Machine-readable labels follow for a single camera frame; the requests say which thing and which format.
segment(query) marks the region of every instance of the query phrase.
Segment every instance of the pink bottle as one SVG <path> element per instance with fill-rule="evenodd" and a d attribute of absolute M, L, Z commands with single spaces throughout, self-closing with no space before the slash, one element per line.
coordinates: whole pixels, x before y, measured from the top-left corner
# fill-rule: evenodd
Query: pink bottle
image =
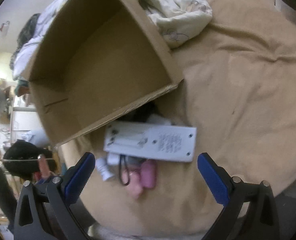
<path fill-rule="evenodd" d="M 140 183 L 144 188 L 154 188 L 157 181 L 157 162 L 155 160 L 146 160 L 141 164 Z"/>

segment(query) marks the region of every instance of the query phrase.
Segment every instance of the metal screw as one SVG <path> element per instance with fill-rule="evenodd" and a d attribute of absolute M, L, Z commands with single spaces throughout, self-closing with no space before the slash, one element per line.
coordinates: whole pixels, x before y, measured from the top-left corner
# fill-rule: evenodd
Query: metal screw
<path fill-rule="evenodd" d="M 61 178 L 60 177 L 54 177 L 53 179 L 52 179 L 52 182 L 53 183 L 58 183 L 58 182 L 60 182 L 61 181 Z"/>
<path fill-rule="evenodd" d="M 29 181 L 29 180 L 26 180 L 26 181 L 24 182 L 24 187 L 29 186 L 29 184 L 30 184 L 30 181 Z"/>
<path fill-rule="evenodd" d="M 232 177 L 232 180 L 233 180 L 235 183 L 239 183 L 239 182 L 241 182 L 241 179 L 240 179 L 238 176 L 233 176 L 233 177 Z"/>
<path fill-rule="evenodd" d="M 266 187 L 269 187 L 270 186 L 270 183 L 266 180 L 262 181 L 262 183 L 266 186 Z"/>

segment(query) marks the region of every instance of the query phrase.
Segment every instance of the brown bed sheet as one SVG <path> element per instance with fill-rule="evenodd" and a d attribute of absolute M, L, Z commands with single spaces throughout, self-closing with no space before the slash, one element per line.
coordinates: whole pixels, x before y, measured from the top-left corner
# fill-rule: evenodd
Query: brown bed sheet
<path fill-rule="evenodd" d="M 208 2 L 213 21 L 173 50 L 185 81 L 156 101 L 176 124 L 197 127 L 194 161 L 158 162 L 157 187 L 138 201 L 94 171 L 81 199 L 103 226 L 141 236 L 208 230 L 222 206 L 198 172 L 201 152 L 231 176 L 268 180 L 275 195 L 296 179 L 296 26 L 274 0 Z M 102 148 L 102 128 L 62 146 L 68 166 Z"/>

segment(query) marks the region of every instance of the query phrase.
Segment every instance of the white power strip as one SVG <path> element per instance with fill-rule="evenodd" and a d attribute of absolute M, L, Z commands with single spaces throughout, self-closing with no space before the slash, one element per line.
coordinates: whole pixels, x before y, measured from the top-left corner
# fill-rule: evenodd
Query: white power strip
<path fill-rule="evenodd" d="M 195 127 L 114 121 L 107 125 L 104 150 L 146 159 L 191 162 Z"/>

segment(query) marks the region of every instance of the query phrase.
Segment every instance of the pink object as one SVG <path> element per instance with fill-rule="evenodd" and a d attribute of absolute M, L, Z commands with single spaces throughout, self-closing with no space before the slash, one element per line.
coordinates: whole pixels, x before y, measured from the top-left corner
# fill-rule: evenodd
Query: pink object
<path fill-rule="evenodd" d="M 146 160 L 141 164 L 140 183 L 144 188 L 154 188 L 157 181 L 157 162 L 155 160 Z"/>
<path fill-rule="evenodd" d="M 144 191 L 140 184 L 140 174 L 137 171 L 129 172 L 130 183 L 126 186 L 126 189 L 131 197 L 138 199 L 141 193 Z M 128 182 L 128 173 L 126 170 L 122 172 L 122 181 L 123 183 Z"/>

